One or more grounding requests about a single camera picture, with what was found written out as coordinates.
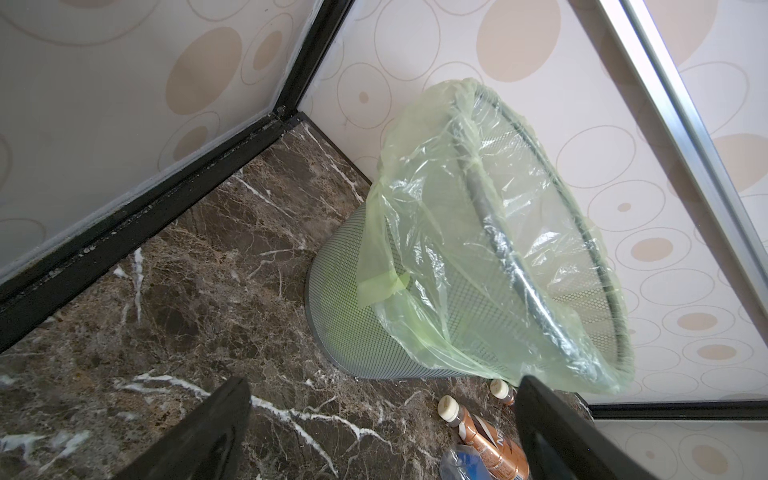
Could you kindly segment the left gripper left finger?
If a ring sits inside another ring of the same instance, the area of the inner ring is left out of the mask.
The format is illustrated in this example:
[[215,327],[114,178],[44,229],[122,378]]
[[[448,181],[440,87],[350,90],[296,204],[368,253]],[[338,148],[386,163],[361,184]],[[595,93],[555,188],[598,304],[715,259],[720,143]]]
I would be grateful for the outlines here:
[[228,379],[117,479],[234,479],[251,411],[250,388]]

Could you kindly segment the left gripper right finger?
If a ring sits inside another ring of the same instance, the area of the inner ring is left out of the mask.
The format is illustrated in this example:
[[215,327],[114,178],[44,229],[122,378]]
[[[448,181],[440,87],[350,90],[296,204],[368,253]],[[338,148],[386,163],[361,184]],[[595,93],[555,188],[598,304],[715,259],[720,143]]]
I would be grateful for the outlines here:
[[535,479],[654,478],[534,376],[520,383],[515,418]]

